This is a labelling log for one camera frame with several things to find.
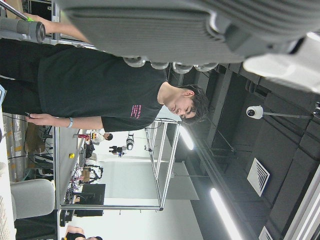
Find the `wrist bracelet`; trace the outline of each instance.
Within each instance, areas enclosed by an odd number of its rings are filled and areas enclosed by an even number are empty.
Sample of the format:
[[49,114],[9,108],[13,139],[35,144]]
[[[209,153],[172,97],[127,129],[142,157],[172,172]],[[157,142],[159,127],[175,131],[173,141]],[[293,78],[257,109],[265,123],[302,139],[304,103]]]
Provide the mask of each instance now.
[[72,124],[74,124],[74,119],[72,117],[69,117],[69,119],[70,119],[70,124],[69,126],[67,126],[67,128],[71,128]]

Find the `security camera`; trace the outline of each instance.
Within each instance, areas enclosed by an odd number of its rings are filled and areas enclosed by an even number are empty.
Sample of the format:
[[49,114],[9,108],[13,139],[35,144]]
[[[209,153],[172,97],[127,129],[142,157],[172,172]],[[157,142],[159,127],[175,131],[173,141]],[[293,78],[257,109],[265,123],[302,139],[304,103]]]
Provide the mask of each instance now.
[[262,106],[250,106],[246,109],[246,115],[253,119],[261,119],[264,114]]

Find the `air vent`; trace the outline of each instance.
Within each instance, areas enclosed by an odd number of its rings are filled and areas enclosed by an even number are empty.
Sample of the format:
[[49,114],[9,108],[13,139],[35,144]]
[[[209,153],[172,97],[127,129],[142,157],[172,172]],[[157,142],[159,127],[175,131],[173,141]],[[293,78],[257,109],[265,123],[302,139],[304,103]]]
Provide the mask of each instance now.
[[254,158],[247,179],[259,197],[261,197],[262,192],[265,189],[269,176],[270,173],[256,158]]
[[262,231],[259,235],[259,240],[273,240],[265,226],[262,228]]

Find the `fluorescent light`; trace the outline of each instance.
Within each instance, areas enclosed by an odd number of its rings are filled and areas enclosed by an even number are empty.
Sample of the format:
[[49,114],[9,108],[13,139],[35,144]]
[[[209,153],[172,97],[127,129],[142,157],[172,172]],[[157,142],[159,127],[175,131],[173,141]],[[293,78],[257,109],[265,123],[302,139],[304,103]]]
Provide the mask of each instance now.
[[183,126],[180,126],[180,134],[181,134],[182,139],[185,142],[186,146],[190,150],[194,149],[194,142],[192,141],[191,136],[189,135],[188,131]]
[[215,188],[212,188],[210,194],[231,239],[242,240],[242,237],[240,236],[240,233],[238,232],[234,221],[232,221],[226,205],[222,201],[222,198],[220,197],[217,190]]

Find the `black t-shirt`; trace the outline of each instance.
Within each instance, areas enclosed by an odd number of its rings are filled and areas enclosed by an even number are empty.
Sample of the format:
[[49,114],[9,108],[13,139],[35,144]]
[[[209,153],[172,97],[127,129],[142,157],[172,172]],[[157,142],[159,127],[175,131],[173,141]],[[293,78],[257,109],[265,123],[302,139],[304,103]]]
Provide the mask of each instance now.
[[130,67],[122,57],[70,47],[40,61],[41,108],[55,117],[97,117],[106,132],[131,131],[151,124],[166,81],[163,70]]
[[79,237],[83,237],[83,238],[86,238],[85,235],[81,234],[81,233],[71,233],[71,232],[68,232],[66,235],[66,240],[75,240],[76,238],[79,238]]

